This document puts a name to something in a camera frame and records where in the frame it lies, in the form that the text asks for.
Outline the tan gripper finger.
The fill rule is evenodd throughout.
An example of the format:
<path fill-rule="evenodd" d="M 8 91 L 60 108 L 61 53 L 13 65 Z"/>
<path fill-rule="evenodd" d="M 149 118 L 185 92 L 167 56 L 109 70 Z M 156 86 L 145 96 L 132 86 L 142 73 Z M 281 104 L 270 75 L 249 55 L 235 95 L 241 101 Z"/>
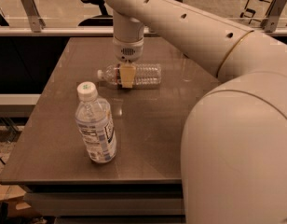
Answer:
<path fill-rule="evenodd" d="M 123 88 L 131 89 L 136 74 L 136 68 L 132 64 L 122 64 L 120 66 L 121 85 Z"/>

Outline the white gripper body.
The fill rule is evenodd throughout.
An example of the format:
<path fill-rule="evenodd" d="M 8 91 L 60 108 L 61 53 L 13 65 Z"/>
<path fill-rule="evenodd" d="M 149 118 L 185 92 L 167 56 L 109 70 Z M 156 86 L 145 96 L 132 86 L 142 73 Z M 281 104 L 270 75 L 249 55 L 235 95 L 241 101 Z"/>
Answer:
<path fill-rule="evenodd" d="M 114 54 L 121 62 L 134 63 L 143 54 L 144 40 L 123 42 L 113 38 Z"/>

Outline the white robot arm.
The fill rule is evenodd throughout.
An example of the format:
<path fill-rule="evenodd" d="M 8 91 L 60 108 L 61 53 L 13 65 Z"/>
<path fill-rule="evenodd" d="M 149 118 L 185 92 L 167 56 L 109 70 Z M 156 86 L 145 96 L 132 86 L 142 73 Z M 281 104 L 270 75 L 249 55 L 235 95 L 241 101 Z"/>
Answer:
<path fill-rule="evenodd" d="M 220 81 L 181 144 L 187 224 L 287 224 L 287 45 L 173 0 L 105 0 L 114 38 L 140 21 Z"/>

